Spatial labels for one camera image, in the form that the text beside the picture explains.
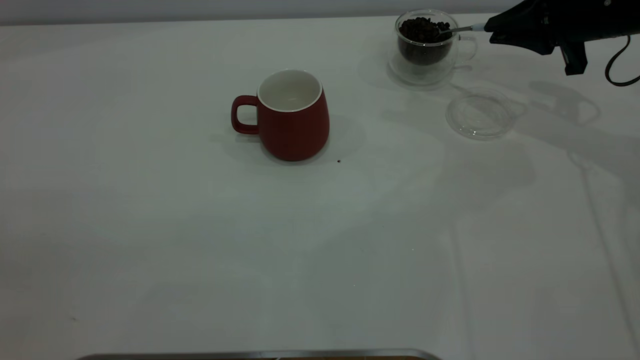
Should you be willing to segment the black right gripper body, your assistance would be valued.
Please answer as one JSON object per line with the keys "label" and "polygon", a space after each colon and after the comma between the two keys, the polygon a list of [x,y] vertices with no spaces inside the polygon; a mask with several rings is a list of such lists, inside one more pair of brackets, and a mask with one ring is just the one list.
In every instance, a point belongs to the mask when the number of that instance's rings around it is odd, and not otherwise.
{"label": "black right gripper body", "polygon": [[585,43],[640,32],[638,0],[547,0],[546,20],[568,76],[582,75]]}

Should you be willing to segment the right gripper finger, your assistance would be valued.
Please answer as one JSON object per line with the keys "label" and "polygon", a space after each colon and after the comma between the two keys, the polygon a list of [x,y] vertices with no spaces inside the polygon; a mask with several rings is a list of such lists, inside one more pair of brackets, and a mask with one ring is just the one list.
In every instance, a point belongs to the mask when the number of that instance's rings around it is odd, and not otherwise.
{"label": "right gripper finger", "polygon": [[525,32],[547,29],[546,0],[523,0],[510,9],[496,14],[484,25],[485,32]]}
{"label": "right gripper finger", "polygon": [[557,43],[546,26],[530,28],[487,27],[489,42],[533,51],[540,55],[553,53]]}

